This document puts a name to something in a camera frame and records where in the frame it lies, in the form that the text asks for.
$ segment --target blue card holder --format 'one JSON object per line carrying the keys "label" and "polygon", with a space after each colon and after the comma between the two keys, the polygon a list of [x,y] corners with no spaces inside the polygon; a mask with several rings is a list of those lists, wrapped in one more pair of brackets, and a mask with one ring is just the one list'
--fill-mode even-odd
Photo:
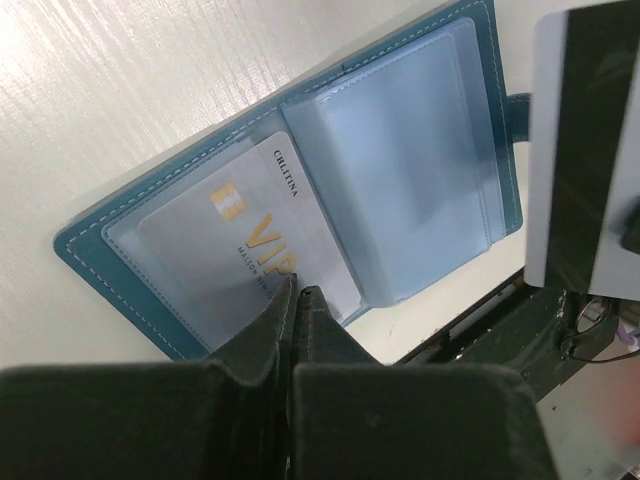
{"label": "blue card holder", "polygon": [[[199,200],[188,212],[180,205],[231,162],[286,137],[337,245],[324,258],[341,255],[346,265],[303,280],[324,289],[348,267],[353,292],[327,287],[347,324],[410,297],[520,228],[512,143],[526,140],[527,116],[527,95],[506,96],[492,1],[457,2],[258,104],[67,227],[54,247],[170,358],[202,358],[264,308],[264,292],[277,288],[286,263],[265,270],[259,285],[220,280],[234,267],[191,254],[202,248],[200,237],[216,239],[213,254],[222,249],[219,227],[209,225],[203,237],[208,213]],[[222,190],[235,198],[234,215],[247,198],[260,202],[234,197],[233,186]],[[212,194],[211,202],[227,208],[228,198]],[[176,228],[154,220],[171,212],[180,217]],[[180,229],[189,230],[184,241]],[[301,238],[317,251],[326,244],[321,236]],[[284,246],[274,248],[283,255]],[[260,255],[259,265],[273,257]],[[209,277],[218,283],[207,284]]]}

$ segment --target teal leather wallet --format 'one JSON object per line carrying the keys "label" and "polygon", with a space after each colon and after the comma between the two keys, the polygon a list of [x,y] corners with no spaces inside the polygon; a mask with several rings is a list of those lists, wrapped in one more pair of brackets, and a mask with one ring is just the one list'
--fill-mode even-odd
{"label": "teal leather wallet", "polygon": [[492,0],[431,12],[285,87],[93,209],[57,254],[169,357],[200,359],[283,275],[343,325],[522,225]]}

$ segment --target gold logo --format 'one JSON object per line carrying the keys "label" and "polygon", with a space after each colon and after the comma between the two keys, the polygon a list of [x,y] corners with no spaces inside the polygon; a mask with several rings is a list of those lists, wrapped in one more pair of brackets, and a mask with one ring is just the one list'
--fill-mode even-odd
{"label": "gold logo", "polygon": [[213,202],[225,222],[230,222],[247,209],[246,202],[242,200],[233,182],[220,187],[211,194],[209,199]]}

